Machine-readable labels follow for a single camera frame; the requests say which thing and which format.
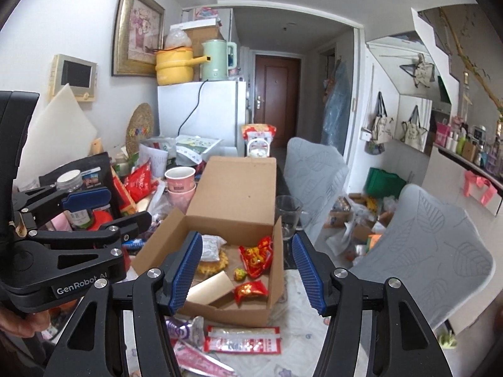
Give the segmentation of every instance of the pink ribbon bow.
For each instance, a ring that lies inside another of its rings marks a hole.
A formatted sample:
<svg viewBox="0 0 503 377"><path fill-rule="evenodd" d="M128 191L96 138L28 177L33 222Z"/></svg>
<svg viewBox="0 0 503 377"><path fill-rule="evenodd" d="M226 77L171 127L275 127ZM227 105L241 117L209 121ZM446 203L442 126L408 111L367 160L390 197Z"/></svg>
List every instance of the pink ribbon bow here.
<svg viewBox="0 0 503 377"><path fill-rule="evenodd" d="M491 180L488 178L477 176L472 171L465 171L465 185L463 187L463 194L465 197L470 195L470 184L475 184L479 189L487 186L486 192L480 198L480 203L485 207L489 201L491 201L492 196L496 194L497 190L492 185Z"/></svg>

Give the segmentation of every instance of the gray chair cover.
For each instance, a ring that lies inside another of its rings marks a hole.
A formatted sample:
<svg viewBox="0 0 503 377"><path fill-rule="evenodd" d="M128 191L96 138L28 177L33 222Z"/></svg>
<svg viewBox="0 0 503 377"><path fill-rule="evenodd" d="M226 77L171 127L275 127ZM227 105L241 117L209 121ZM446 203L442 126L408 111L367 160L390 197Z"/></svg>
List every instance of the gray chair cover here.
<svg viewBox="0 0 503 377"><path fill-rule="evenodd" d="M491 279L495 263L466 211L405 186L377 245L352 269L361 279L401 279L435 330Z"/></svg>
<svg viewBox="0 0 503 377"><path fill-rule="evenodd" d="M343 190L348 171L335 147L301 138L288 141L285 181L290 194L302 202L304 211L311 217L304 230L313 244Z"/></svg>

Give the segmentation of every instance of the brown door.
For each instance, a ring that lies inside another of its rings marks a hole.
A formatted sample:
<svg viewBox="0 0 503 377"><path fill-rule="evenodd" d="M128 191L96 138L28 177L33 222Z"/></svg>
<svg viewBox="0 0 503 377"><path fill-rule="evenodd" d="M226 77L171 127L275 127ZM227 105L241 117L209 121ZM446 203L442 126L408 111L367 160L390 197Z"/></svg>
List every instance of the brown door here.
<svg viewBox="0 0 503 377"><path fill-rule="evenodd" d="M257 56L255 64L255 123L275 126L271 147L286 147L297 124L300 60Z"/></svg>

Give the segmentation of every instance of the stacked cup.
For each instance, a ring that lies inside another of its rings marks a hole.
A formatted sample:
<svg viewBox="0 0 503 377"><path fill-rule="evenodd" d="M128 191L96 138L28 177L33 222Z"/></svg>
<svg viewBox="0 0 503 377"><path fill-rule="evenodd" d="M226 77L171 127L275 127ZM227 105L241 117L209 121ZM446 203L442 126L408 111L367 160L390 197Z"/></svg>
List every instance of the stacked cup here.
<svg viewBox="0 0 503 377"><path fill-rule="evenodd" d="M168 183L169 201L184 214L187 213L196 192L195 174L196 171L192 167L173 167L164 173Z"/></svg>

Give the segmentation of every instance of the gold picture frame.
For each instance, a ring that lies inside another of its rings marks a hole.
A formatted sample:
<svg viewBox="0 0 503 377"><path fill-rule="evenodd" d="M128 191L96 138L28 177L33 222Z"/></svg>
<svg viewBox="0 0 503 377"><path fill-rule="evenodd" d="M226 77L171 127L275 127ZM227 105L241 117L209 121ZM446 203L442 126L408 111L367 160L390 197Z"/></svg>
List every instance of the gold picture frame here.
<svg viewBox="0 0 503 377"><path fill-rule="evenodd" d="M112 49L112 76L155 76L161 49L164 8L154 0L119 0Z"/></svg>

